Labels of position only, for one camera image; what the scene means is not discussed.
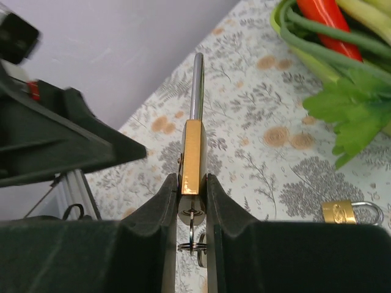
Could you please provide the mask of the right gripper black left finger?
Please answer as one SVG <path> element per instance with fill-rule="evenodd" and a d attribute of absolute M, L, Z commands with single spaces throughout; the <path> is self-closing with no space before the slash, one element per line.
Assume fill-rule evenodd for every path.
<path fill-rule="evenodd" d="M 1 223 L 2 292 L 173 292 L 177 176 L 121 221 Z"/>

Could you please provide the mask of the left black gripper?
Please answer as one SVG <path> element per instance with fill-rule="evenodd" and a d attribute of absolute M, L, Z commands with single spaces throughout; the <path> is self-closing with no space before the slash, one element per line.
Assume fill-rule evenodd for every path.
<path fill-rule="evenodd" d="M 39 99 L 46 102 L 42 105 Z M 39 97 L 1 66 L 1 187 L 49 181 L 144 159 L 146 148 L 102 123 L 75 89 Z"/>

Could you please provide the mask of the small brass padlock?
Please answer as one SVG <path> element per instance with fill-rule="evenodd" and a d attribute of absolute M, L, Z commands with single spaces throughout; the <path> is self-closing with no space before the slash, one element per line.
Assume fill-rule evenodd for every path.
<path fill-rule="evenodd" d="M 384 213 L 381 208 L 369 201 L 352 202 L 350 200 L 328 201 L 321 204 L 323 219 L 326 223 L 335 224 L 357 224 L 354 208 L 366 208 L 375 212 L 374 226 L 380 226 L 384 220 Z"/>

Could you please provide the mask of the large brass padlock with keys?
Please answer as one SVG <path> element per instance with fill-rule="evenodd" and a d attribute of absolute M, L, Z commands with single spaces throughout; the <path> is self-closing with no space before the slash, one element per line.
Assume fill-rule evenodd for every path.
<path fill-rule="evenodd" d="M 197 242 L 194 232 L 206 217 L 207 139 L 202 121 L 204 80 L 204 56 L 198 52 L 194 58 L 190 115 L 184 126 L 178 159 L 178 216 L 189 227 L 189 240 L 178 245 L 178 250 L 196 254 L 198 265 L 206 268 L 206 234 L 202 233 Z"/>

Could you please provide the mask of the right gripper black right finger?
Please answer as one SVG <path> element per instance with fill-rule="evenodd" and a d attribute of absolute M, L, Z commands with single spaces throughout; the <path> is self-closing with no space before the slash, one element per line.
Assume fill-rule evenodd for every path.
<path fill-rule="evenodd" d="M 209 292 L 389 292 L 390 236 L 373 225 L 257 220 L 208 175 Z"/>

